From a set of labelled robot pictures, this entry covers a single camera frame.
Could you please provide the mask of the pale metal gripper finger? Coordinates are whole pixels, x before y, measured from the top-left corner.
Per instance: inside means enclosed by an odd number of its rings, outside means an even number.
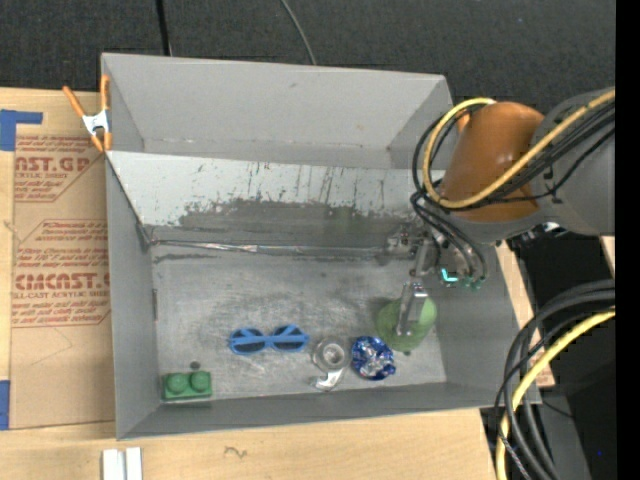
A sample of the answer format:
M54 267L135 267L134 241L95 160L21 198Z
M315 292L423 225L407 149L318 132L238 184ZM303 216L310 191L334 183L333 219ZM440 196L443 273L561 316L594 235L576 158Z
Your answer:
M414 334L420 327L428 294L421 281L408 281L402 291L396 324L398 336Z
M385 261L409 261L419 248L419 235L409 229L400 228L386 239Z

